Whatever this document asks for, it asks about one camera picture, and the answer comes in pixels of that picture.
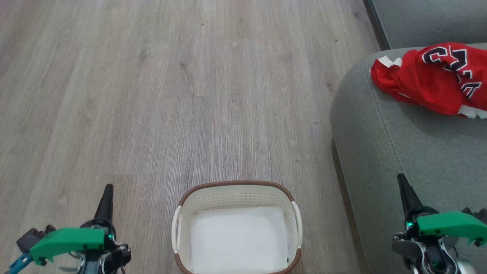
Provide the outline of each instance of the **green cover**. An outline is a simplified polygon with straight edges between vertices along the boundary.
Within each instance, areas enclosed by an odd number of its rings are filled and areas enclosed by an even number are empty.
[[[66,227],[48,233],[30,253],[34,262],[40,265],[41,258],[53,262],[56,255],[104,248],[104,239],[105,232],[101,229]]]
[[[470,214],[451,211],[418,218],[420,235],[449,235],[478,240],[487,239],[487,225]]]

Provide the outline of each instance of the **blue connector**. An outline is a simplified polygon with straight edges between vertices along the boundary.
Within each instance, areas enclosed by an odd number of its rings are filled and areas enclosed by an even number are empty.
[[[22,269],[28,266],[32,262],[32,256],[30,254],[22,254],[13,264],[8,267],[8,271],[5,274],[18,274]]]

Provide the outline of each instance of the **robotic arm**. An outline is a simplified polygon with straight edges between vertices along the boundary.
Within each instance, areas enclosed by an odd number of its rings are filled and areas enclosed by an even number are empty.
[[[105,187],[103,196],[93,220],[80,228],[55,229],[48,225],[45,231],[35,228],[29,230],[18,241],[22,252],[5,274],[17,274],[31,262],[40,266],[46,260],[54,261],[54,256],[77,253],[81,265],[77,274],[115,274],[118,269],[130,262],[131,250],[127,244],[120,244],[116,239],[112,224],[113,185]]]
[[[477,247],[487,240],[487,210],[439,213],[423,206],[404,174],[397,176],[404,232],[393,235],[392,250],[413,274],[476,274],[468,261],[451,257],[445,237],[466,237]]]

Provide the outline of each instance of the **beige plastic basket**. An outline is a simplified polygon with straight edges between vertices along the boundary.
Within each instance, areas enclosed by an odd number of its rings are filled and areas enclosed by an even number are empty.
[[[184,274],[286,274],[301,256],[302,220],[279,184],[209,183],[183,196],[171,237]]]

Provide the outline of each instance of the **white basket handle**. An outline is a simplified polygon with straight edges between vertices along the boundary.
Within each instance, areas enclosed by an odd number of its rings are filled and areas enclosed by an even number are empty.
[[[176,208],[176,212],[174,212],[174,217],[172,217],[172,227],[171,227],[171,241],[172,241],[172,249],[174,250],[174,253],[179,253],[179,247],[178,247],[178,242],[177,238],[178,235],[176,234],[178,230],[178,223],[179,223],[179,211],[181,210],[181,206],[178,206]]]
[[[301,219],[301,212],[298,205],[293,201],[293,211],[296,216],[296,225],[298,226],[298,248],[301,248],[303,243],[303,221]]]

